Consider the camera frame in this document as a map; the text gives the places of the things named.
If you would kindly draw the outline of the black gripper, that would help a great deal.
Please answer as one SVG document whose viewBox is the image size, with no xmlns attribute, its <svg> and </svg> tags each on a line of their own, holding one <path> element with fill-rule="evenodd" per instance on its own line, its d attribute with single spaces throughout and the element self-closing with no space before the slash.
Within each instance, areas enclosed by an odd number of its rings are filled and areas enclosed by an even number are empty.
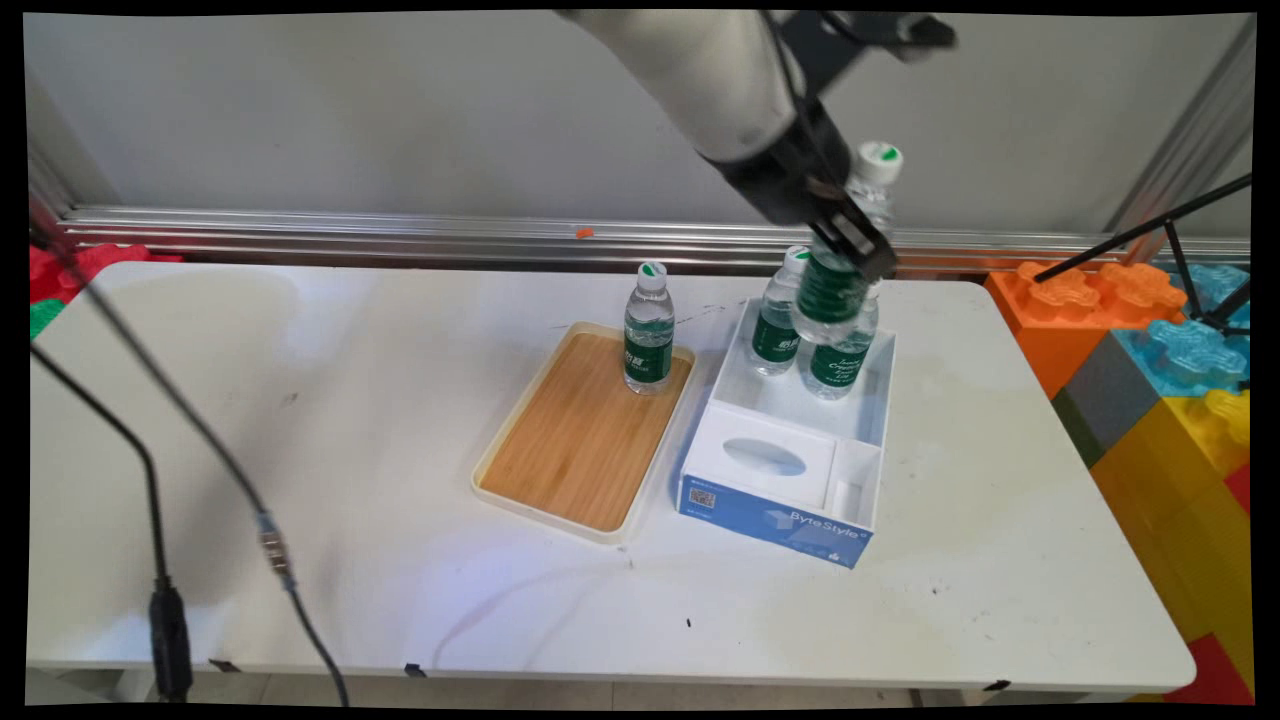
<svg viewBox="0 0 1280 720">
<path fill-rule="evenodd" d="M 803 102 L 806 124 L 792 119 L 769 136 L 724 113 L 703 122 L 703 159 L 774 225 L 812 224 L 815 259 L 865 282 L 892 273 L 890 192 L 845 186 L 852 169 L 849 143 L 819 99 Z"/>
</svg>

